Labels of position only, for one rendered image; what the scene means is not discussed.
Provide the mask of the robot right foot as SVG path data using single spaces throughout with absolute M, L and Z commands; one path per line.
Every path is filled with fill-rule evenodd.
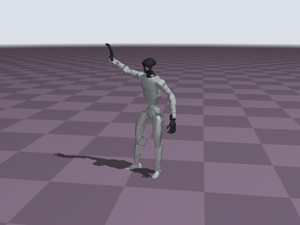
M 141 163 L 138 163 L 136 165 L 131 164 L 131 165 L 125 167 L 125 169 L 135 169 L 135 168 L 141 168 L 141 167 L 142 167 Z

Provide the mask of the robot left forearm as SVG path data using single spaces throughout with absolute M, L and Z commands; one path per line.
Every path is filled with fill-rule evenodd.
M 176 99 L 174 95 L 170 96 L 171 102 L 169 103 L 170 106 L 170 115 L 172 114 L 172 118 L 176 118 Z

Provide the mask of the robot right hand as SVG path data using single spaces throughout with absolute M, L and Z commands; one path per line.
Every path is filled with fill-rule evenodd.
M 108 49 L 110 50 L 110 56 L 109 56 L 109 58 L 110 58 L 110 61 L 113 61 L 113 51 L 112 51 L 112 49 L 111 49 L 111 46 L 108 44 L 108 43 L 106 43 L 106 46 L 108 46 Z

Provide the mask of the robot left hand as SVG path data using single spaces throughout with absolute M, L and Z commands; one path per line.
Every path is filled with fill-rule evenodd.
M 170 124 L 168 125 L 167 129 L 169 128 L 170 126 L 170 130 L 168 131 L 168 133 L 172 134 L 176 131 L 176 123 L 175 123 L 175 119 L 173 119 L 173 115 L 171 114 L 170 115 Z

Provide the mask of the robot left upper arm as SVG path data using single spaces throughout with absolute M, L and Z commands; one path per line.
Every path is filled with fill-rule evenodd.
M 168 86 L 166 85 L 166 82 L 163 80 L 163 79 L 157 79 L 156 81 L 155 81 L 155 83 L 156 83 L 156 86 L 158 87 L 158 88 L 160 88 L 165 94 L 167 94 L 168 95 L 168 97 L 167 97 L 167 100 L 169 101 L 169 102 L 171 102 L 171 100 L 170 100 L 170 96 L 171 95 L 174 95 L 172 92 L 171 92 L 171 90 L 168 88 Z

